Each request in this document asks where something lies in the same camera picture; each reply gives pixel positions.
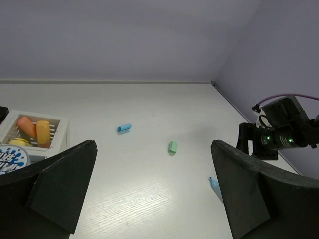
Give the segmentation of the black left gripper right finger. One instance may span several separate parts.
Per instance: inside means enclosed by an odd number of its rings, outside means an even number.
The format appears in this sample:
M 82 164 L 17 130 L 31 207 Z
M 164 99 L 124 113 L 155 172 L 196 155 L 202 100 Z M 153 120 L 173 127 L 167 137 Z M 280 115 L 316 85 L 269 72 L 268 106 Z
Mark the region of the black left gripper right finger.
M 317 239 L 319 181 L 215 140 L 212 160 L 235 239 Z

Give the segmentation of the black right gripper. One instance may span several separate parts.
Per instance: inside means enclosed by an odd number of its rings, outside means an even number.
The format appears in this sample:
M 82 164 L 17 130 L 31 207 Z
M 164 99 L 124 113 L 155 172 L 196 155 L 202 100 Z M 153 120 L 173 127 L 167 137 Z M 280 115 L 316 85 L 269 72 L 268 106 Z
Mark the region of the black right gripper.
M 308 146 L 301 131 L 286 125 L 280 128 L 261 128 L 252 123 L 239 124 L 236 149 L 249 154 L 248 141 L 252 141 L 251 156 L 260 160 L 278 160 L 278 151 Z

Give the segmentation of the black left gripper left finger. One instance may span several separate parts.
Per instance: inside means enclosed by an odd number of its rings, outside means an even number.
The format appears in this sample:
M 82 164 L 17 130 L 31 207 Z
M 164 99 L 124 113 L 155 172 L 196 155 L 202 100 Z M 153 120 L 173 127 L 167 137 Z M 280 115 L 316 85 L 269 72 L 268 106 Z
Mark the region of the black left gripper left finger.
M 2 239 L 75 233 L 97 157 L 93 140 L 0 177 Z

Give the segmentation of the blue highlighter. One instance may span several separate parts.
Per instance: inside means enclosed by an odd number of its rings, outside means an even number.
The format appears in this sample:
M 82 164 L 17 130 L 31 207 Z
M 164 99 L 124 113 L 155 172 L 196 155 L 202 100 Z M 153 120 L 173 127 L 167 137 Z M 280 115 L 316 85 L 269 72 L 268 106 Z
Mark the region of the blue highlighter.
M 210 182 L 210 186 L 212 190 L 215 192 L 219 200 L 223 203 L 223 198 L 222 198 L 219 182 L 212 177 L 209 177 L 209 182 Z

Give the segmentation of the blue slime jar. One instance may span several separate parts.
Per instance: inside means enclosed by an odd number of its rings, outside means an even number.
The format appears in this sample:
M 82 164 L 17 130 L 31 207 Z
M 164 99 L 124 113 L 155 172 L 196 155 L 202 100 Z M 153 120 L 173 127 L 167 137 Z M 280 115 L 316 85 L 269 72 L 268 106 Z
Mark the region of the blue slime jar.
M 0 145 L 0 174 L 8 174 L 30 165 L 27 151 L 15 145 Z

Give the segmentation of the yellow highlighter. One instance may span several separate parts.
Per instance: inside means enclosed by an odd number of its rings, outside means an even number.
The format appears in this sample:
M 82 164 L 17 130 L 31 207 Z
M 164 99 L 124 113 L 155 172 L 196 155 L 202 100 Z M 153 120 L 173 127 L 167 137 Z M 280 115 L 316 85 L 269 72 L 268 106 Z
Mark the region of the yellow highlighter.
M 32 147 L 27 140 L 23 138 L 15 138 L 9 142 L 10 145 L 21 146 L 21 147 Z

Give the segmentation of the amber highlighter cap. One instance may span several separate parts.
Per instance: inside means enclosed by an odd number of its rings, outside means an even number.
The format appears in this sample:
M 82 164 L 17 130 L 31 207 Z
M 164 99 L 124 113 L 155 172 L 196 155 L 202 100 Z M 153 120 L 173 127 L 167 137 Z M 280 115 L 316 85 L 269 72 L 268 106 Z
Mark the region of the amber highlighter cap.
M 49 148 L 51 144 L 50 124 L 46 120 L 36 122 L 37 143 L 39 147 Z

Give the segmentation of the green highlighter cap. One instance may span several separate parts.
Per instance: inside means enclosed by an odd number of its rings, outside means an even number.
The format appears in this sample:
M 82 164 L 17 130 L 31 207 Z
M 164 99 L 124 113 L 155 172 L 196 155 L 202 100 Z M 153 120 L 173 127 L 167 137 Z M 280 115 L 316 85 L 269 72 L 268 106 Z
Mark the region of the green highlighter cap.
M 178 144 L 175 141 L 171 141 L 168 145 L 168 154 L 169 155 L 176 155 L 177 153 Z

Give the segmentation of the blue highlighter cap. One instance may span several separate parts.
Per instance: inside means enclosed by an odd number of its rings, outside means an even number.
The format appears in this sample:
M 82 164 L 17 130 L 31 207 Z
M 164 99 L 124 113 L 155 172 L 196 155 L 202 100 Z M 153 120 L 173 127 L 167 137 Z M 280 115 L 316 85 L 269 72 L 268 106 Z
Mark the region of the blue highlighter cap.
M 124 124 L 117 127 L 117 132 L 118 133 L 126 132 L 126 131 L 129 131 L 131 128 L 132 128 L 132 125 L 130 123 Z

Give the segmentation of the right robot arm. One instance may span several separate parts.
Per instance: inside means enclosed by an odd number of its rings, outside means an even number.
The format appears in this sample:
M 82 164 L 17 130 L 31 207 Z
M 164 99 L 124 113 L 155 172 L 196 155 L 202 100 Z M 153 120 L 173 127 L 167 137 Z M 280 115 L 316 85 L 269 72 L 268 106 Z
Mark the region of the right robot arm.
M 307 146 L 316 148 L 319 143 L 319 127 L 314 126 L 313 122 L 304 122 L 296 116 L 281 126 L 257 127 L 253 123 L 241 123 L 236 149 L 248 154 L 248 142 L 251 141 L 251 156 L 260 160 L 276 161 L 279 150 Z

